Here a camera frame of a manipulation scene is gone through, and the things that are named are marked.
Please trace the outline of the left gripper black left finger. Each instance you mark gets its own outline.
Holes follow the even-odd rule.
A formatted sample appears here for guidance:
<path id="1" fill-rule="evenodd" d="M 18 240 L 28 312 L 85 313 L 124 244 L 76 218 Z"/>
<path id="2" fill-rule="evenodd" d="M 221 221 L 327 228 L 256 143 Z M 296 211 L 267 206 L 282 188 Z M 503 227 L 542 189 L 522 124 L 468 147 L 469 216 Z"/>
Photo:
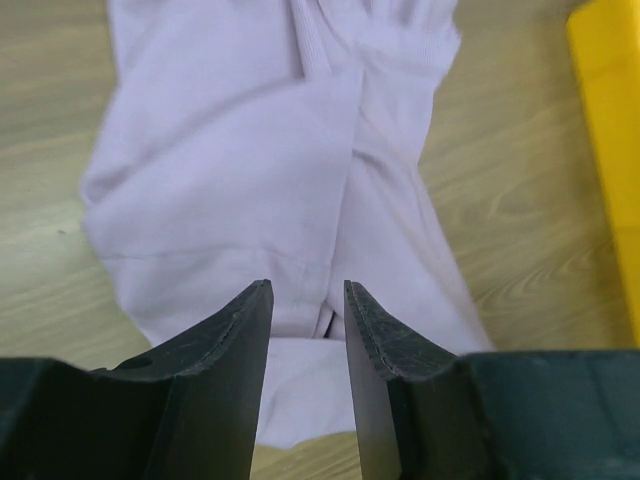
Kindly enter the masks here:
<path id="1" fill-rule="evenodd" d="M 246 479 L 273 310 L 270 281 L 220 311 L 96 375 L 117 427 L 92 479 Z"/>

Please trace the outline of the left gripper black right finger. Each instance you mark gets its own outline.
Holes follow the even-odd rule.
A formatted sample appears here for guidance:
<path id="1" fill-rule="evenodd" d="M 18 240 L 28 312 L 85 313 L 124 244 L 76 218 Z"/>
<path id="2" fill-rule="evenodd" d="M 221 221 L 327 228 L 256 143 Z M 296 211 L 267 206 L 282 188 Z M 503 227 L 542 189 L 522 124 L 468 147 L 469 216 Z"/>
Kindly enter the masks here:
<path id="1" fill-rule="evenodd" d="M 389 314 L 358 282 L 344 283 L 344 321 L 364 479 L 414 479 L 421 462 L 414 382 L 455 355 Z"/>

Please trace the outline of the pink ribbed tank top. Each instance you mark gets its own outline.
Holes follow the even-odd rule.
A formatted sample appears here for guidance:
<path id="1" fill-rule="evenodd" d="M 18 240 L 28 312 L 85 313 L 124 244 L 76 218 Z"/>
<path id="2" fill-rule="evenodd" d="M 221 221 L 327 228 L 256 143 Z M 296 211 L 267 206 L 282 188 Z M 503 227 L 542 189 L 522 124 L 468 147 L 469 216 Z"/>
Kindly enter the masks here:
<path id="1" fill-rule="evenodd" d="M 345 281 L 454 353 L 491 342 L 418 164 L 452 1 L 111 1 L 117 85 L 81 195 L 152 344 L 274 291 L 257 441 L 355 427 Z"/>

